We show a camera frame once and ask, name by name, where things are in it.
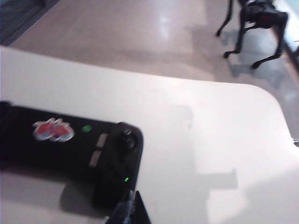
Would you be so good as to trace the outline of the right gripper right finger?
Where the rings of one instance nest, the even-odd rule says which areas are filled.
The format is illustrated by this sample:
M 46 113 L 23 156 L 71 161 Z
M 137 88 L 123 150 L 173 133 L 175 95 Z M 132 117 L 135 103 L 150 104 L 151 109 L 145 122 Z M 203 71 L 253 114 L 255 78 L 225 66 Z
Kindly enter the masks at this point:
M 145 205 L 143 203 L 141 194 L 139 191 L 135 192 L 135 201 L 134 201 L 134 223 L 135 224 L 151 224 L 150 217 L 147 213 Z

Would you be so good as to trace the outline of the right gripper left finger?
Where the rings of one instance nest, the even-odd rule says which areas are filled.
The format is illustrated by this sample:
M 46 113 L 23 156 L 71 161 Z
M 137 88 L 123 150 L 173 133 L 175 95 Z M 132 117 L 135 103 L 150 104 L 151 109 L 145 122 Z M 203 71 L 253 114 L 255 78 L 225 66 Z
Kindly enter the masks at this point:
M 134 193 L 128 191 L 123 199 L 116 205 L 108 219 L 109 224 L 131 224 L 132 210 L 134 208 Z

